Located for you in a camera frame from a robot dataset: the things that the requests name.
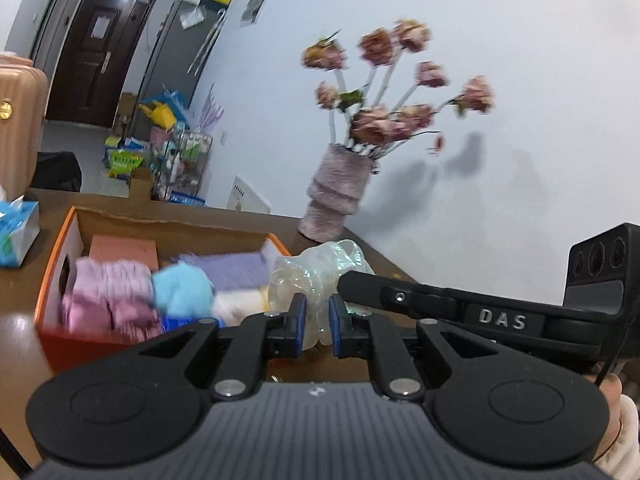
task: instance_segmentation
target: screw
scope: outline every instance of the screw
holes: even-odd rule
[[[244,393],[246,390],[246,384],[242,381],[238,381],[238,379],[225,379],[223,381],[218,381],[213,389],[219,395],[235,397]]]
[[[420,391],[420,383],[415,379],[401,377],[389,383],[389,389],[397,395],[411,395]]]

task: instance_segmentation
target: pink knitted vase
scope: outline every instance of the pink knitted vase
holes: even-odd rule
[[[374,161],[330,144],[306,193],[311,202],[298,231],[320,243],[337,240],[345,217],[358,210]]]

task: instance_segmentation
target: pink suitcase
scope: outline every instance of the pink suitcase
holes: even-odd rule
[[[30,59],[0,54],[0,186],[7,200],[29,187],[36,169],[49,83]]]

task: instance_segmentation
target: brown door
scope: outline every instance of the brown door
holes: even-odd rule
[[[155,0],[82,0],[62,47],[47,119],[110,128]]]

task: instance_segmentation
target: black bag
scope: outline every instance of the black bag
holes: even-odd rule
[[[38,153],[30,187],[80,193],[82,170],[72,152]]]

